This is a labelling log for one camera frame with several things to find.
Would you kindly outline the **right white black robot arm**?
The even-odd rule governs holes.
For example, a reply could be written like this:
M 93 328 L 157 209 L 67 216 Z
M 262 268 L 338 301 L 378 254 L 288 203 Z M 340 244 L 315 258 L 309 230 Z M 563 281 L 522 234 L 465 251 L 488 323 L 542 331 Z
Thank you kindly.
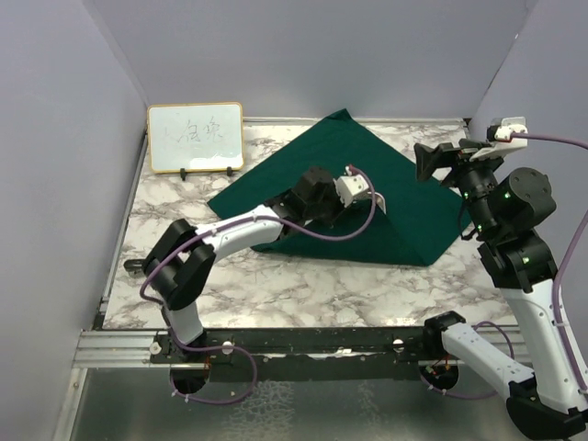
M 488 142 L 461 140 L 435 148 L 417 143 L 416 177 L 448 169 L 444 187 L 458 189 L 480 242 L 481 262 L 514 314 L 532 365 L 526 367 L 484 340 L 454 311 L 425 321 L 424 352 L 469 365 L 504 400 L 518 430 L 532 440 L 567 440 L 587 428 L 587 366 L 565 323 L 552 252 L 535 228 L 556 209 L 548 177 L 519 167 L 503 181 L 503 155 Z

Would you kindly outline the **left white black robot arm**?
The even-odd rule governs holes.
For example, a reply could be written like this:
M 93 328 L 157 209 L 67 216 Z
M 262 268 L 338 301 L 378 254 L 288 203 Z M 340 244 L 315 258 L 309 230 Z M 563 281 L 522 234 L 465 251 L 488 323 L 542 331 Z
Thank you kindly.
M 327 170 L 312 167 L 294 187 L 240 216 L 200 227 L 184 219 L 172 222 L 141 270 L 163 300 L 162 315 L 175 332 L 174 355 L 189 363 L 202 354 L 204 326 L 197 298 L 214 264 L 246 248 L 286 239 L 296 232 L 294 224 L 331 225 L 368 191 L 365 178 L 349 168 L 333 178 Z

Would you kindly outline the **stainless steel instrument tray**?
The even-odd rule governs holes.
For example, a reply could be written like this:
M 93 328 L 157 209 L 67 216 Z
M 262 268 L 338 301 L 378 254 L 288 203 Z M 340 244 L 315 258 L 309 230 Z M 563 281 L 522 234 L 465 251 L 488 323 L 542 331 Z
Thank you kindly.
M 386 214 L 387 213 L 386 200 L 380 193 L 376 193 L 376 203 L 377 203 L 377 206 L 379 207 L 379 209 L 384 214 Z

